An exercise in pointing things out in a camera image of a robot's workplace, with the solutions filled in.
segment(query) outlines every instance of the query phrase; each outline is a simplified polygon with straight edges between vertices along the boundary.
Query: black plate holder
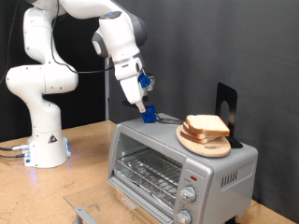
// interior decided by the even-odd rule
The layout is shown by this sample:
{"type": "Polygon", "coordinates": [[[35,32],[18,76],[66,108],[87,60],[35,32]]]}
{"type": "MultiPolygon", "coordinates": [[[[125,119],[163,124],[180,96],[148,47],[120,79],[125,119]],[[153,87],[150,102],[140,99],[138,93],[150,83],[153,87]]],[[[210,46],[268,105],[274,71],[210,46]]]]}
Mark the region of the black plate holder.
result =
{"type": "Polygon", "coordinates": [[[228,128],[230,129],[230,136],[226,137],[230,142],[232,148],[242,148],[243,145],[234,138],[235,133],[235,111],[236,111],[236,91],[223,83],[218,83],[216,110],[215,114],[221,117],[221,105],[225,101],[229,107],[228,128]]]}

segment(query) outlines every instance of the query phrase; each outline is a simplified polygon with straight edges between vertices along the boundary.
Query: toast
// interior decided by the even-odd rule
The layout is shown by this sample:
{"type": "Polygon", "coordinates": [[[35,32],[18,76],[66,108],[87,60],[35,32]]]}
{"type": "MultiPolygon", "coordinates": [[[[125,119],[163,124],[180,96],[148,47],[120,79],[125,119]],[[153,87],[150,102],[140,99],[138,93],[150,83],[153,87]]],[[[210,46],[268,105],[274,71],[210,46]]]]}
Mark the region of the toast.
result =
{"type": "Polygon", "coordinates": [[[198,138],[198,139],[204,139],[206,138],[206,135],[204,133],[193,133],[189,130],[189,125],[184,122],[183,123],[183,129],[185,131],[185,133],[187,133],[188,135],[192,136],[192,137],[195,137],[195,138],[198,138]]]}
{"type": "Polygon", "coordinates": [[[229,136],[230,130],[223,120],[215,115],[189,115],[185,122],[189,131],[194,134],[205,134],[206,136],[229,136]]]}
{"type": "Polygon", "coordinates": [[[208,136],[207,138],[199,139],[192,135],[189,135],[184,129],[180,130],[180,136],[182,136],[190,141],[193,141],[194,143],[200,143],[200,144],[205,144],[205,143],[213,141],[217,138],[220,138],[220,136],[208,136]]]}

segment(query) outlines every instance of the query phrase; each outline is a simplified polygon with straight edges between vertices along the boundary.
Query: cable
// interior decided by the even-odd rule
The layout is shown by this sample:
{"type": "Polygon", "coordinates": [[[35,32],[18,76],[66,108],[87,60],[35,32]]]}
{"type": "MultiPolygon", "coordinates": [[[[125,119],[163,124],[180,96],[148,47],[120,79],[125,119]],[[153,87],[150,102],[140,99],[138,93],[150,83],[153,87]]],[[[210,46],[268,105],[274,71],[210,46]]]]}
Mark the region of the cable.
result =
{"type": "Polygon", "coordinates": [[[19,154],[19,155],[16,155],[16,156],[4,156],[4,155],[0,155],[0,157],[3,157],[3,158],[23,158],[25,157],[25,154],[19,154]]]}
{"type": "Polygon", "coordinates": [[[12,34],[12,30],[13,30],[13,25],[14,25],[15,20],[16,20],[18,4],[19,4],[19,0],[17,0],[16,6],[15,6],[15,12],[14,12],[14,15],[13,15],[13,20],[12,20],[12,23],[11,23],[11,26],[10,26],[10,32],[9,32],[9,38],[8,38],[8,44],[7,44],[7,68],[6,68],[6,71],[5,71],[5,73],[3,74],[2,78],[1,78],[0,84],[2,83],[4,77],[7,74],[7,70],[8,70],[8,65],[9,65],[9,49],[10,49],[10,42],[11,42],[11,34],[12,34]]]}
{"type": "Polygon", "coordinates": [[[52,58],[53,60],[57,63],[57,64],[60,64],[60,65],[65,65],[70,71],[72,71],[73,73],[77,73],[77,74],[91,74],[91,73],[102,73],[102,72],[106,72],[112,68],[114,68],[114,66],[112,67],[109,67],[107,69],[104,69],[104,70],[100,70],[100,71],[90,71],[90,72],[77,72],[77,71],[74,71],[73,69],[71,69],[68,64],[66,63],[58,63],[56,60],[55,60],[55,57],[54,57],[54,53],[53,53],[53,34],[54,34],[54,28],[55,28],[55,24],[56,24],[56,21],[57,21],[57,18],[58,18],[58,14],[59,14],[59,9],[60,9],[60,5],[59,5],[59,0],[57,0],[57,14],[56,14],[56,17],[54,19],[54,23],[53,23],[53,26],[52,26],[52,34],[50,36],[50,49],[51,49],[51,53],[52,53],[52,58]]]}
{"type": "Polygon", "coordinates": [[[10,147],[0,147],[0,150],[2,150],[2,151],[12,151],[12,148],[10,148],[10,147]]]}
{"type": "Polygon", "coordinates": [[[156,116],[157,116],[157,121],[160,123],[164,123],[164,124],[183,124],[184,123],[184,120],[181,120],[181,119],[161,119],[158,114],[156,114],[156,116]]]}
{"type": "Polygon", "coordinates": [[[145,73],[146,73],[146,75],[149,75],[150,77],[153,77],[153,75],[151,74],[151,73],[149,73],[149,72],[146,72],[146,71],[144,71],[145,73]]]}

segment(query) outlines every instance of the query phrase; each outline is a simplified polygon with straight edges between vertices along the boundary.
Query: blue object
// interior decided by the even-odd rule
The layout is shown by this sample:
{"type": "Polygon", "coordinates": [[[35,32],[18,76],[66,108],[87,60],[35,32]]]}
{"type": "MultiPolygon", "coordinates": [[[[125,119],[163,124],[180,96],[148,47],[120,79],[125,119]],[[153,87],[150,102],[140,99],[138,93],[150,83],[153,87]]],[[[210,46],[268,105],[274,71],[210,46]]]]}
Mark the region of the blue object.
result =
{"type": "Polygon", "coordinates": [[[145,123],[157,120],[155,105],[149,105],[146,112],[142,113],[142,118],[145,123]]]}
{"type": "Polygon", "coordinates": [[[142,73],[139,76],[139,81],[141,83],[142,88],[148,87],[151,83],[151,80],[149,77],[145,76],[144,73],[142,73]]]}

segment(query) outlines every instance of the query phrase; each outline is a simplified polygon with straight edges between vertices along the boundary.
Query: wooden board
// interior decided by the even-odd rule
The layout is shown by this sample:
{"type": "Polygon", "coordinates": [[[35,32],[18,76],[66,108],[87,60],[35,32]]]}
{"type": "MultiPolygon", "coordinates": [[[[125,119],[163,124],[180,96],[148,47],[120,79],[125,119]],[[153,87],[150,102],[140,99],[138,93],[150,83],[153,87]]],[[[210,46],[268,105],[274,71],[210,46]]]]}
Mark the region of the wooden board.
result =
{"type": "Polygon", "coordinates": [[[179,142],[185,146],[188,150],[205,156],[205,157],[223,157],[230,153],[231,145],[225,137],[220,137],[214,141],[206,144],[194,143],[182,136],[180,131],[183,129],[182,125],[177,128],[177,138],[179,142]]]}

